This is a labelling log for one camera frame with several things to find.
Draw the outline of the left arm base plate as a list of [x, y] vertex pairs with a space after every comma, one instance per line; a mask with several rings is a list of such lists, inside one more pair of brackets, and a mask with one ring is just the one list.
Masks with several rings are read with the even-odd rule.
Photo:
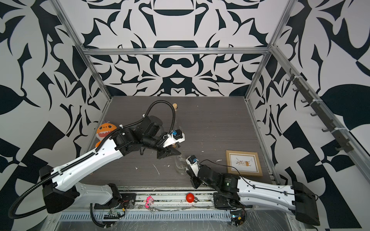
[[136, 204], [136, 193], [121, 193], [120, 198], [113, 197], [108, 203], [104, 205], [95, 204], [95, 210], [102, 209], [133, 209]]

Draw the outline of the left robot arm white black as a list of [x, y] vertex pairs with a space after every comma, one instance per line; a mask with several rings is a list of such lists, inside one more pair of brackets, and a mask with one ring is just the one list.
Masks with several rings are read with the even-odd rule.
[[106, 136], [95, 149], [64, 165], [40, 170], [41, 179], [52, 177], [43, 184], [43, 200], [50, 214], [61, 212], [69, 207], [84, 207], [92, 204], [99, 209], [110, 209], [122, 202], [122, 197], [115, 184], [87, 185], [80, 181], [103, 167], [132, 152], [151, 149], [157, 152], [157, 158], [179, 156], [181, 153], [174, 145], [185, 141], [185, 134], [180, 129], [163, 130], [162, 121], [155, 116], [146, 116], [136, 126], [120, 127]]

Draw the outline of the glass bottle with cork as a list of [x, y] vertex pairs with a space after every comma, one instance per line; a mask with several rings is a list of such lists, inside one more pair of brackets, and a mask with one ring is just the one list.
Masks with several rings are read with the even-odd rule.
[[185, 175], [187, 171], [186, 159], [183, 155], [175, 156], [175, 170], [181, 175]]

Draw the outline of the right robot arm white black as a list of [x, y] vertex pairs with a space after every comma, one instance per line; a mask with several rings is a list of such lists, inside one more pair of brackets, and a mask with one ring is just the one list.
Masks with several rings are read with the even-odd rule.
[[205, 185], [214, 189], [225, 209], [267, 207], [291, 214], [304, 224], [320, 225], [317, 196], [300, 182], [283, 186], [255, 182], [229, 173], [218, 173], [197, 162], [188, 163], [187, 174], [194, 188]]

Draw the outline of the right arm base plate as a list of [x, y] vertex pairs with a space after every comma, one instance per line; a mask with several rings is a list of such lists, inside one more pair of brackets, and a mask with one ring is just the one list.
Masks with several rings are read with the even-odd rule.
[[241, 208], [241, 204], [232, 199], [228, 199], [219, 193], [213, 193], [213, 200], [214, 200], [214, 207], [219, 210], [233, 210], [237, 208]]

